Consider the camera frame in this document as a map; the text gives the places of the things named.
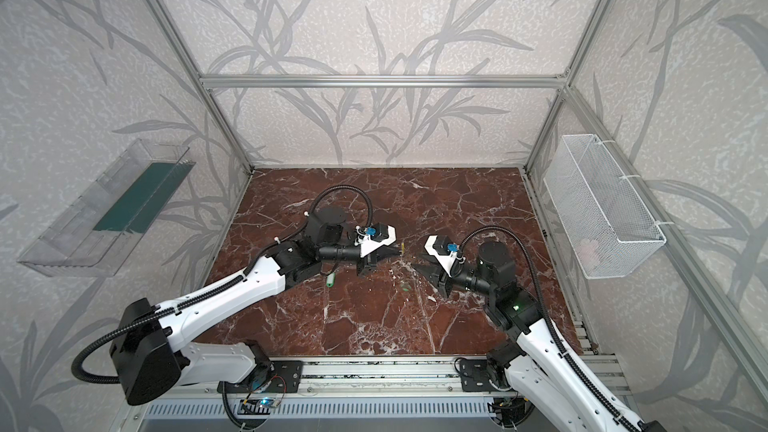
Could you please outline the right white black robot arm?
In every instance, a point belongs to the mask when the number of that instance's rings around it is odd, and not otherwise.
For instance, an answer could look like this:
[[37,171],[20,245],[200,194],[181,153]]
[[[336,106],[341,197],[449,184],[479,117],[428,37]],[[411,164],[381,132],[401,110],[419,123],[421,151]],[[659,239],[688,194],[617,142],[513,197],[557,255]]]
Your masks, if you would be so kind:
[[505,243],[486,241],[473,260],[467,259],[468,243],[495,229],[480,227],[459,243],[431,235],[424,245],[425,263],[414,267],[444,298],[460,289],[485,297],[486,315],[508,337],[486,356],[491,384],[521,394],[560,431],[663,430],[660,422],[644,420],[623,404],[562,337],[545,306],[530,253],[523,257],[532,292],[519,285]]

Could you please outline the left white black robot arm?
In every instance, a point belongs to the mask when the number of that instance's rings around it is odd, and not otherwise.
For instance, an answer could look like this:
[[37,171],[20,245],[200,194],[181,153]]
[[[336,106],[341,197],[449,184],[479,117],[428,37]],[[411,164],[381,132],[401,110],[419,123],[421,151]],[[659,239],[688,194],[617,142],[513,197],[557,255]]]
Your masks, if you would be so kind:
[[243,269],[157,305],[147,299],[131,303],[116,330],[75,356],[71,373],[85,383],[120,385],[132,406],[177,386],[263,377],[271,362],[258,345],[202,344],[198,337],[320,274],[326,263],[352,263],[366,276],[380,261],[400,256],[396,242],[394,226],[375,222],[365,191],[331,186],[314,199],[296,231],[274,239]]

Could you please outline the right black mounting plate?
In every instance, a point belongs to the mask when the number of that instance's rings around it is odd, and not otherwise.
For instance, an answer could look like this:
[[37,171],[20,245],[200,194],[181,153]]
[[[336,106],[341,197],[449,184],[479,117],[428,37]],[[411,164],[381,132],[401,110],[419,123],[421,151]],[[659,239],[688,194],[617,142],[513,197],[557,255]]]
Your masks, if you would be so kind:
[[489,365],[487,359],[458,357],[453,366],[464,392],[508,392],[512,389],[499,374],[500,369]]

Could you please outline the black mounting plate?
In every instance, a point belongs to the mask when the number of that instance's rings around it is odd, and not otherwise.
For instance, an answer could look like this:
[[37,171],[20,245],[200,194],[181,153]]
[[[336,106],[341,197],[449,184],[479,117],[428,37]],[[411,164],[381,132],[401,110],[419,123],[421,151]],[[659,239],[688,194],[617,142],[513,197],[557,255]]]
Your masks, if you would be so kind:
[[223,390],[227,394],[297,393],[302,378],[304,362],[300,360],[275,360],[269,368],[258,365],[243,381],[239,383],[220,383],[216,391]]
[[458,357],[453,366],[464,392],[508,392],[512,389],[499,374],[500,369],[489,365],[487,359]]

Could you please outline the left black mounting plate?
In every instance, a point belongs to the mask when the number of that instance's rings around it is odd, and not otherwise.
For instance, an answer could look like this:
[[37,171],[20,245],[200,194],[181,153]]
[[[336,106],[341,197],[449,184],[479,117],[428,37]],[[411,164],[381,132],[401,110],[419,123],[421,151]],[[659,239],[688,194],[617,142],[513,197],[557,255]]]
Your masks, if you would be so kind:
[[239,383],[220,383],[216,391],[223,390],[227,394],[297,393],[302,378],[304,362],[300,360],[275,360],[269,368],[258,365],[243,381]]

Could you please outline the pink object in basket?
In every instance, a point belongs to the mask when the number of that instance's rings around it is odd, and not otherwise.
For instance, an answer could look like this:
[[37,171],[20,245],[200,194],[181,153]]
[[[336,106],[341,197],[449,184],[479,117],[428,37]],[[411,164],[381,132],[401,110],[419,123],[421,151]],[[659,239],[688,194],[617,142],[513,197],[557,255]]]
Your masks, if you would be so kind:
[[580,241],[576,253],[585,271],[591,272],[600,265],[599,247],[600,243],[595,239],[582,239]]

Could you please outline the green led circuit board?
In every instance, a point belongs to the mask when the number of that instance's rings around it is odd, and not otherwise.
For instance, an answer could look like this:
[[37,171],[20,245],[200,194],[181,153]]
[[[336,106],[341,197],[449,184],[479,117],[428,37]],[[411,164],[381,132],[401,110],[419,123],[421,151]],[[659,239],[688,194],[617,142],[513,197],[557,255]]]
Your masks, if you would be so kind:
[[245,417],[269,416],[282,405],[282,400],[276,397],[242,399],[237,405],[236,414]]

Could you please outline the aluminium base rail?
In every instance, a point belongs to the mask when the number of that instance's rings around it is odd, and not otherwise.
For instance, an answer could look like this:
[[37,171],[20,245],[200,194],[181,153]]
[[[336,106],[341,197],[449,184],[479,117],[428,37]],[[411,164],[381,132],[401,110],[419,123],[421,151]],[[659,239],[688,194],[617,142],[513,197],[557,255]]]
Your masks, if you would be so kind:
[[288,396],[501,396],[506,392],[464,392],[453,356],[277,357],[304,362],[297,393]]

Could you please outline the aluminium frame crossbar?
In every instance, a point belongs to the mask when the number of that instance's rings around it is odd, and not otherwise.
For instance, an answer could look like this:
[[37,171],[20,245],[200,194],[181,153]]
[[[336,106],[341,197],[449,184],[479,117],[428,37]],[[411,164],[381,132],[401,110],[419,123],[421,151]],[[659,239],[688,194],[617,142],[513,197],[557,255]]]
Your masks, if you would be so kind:
[[208,74],[206,88],[546,88],[558,89],[558,75],[248,75]]

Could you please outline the clear plastic wall tray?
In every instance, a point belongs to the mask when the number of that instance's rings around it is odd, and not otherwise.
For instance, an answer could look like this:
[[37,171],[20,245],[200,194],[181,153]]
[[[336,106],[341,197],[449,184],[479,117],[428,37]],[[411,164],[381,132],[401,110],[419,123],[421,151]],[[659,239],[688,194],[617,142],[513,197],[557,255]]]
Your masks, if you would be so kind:
[[186,145],[137,139],[21,254],[47,277],[112,277],[193,167]]

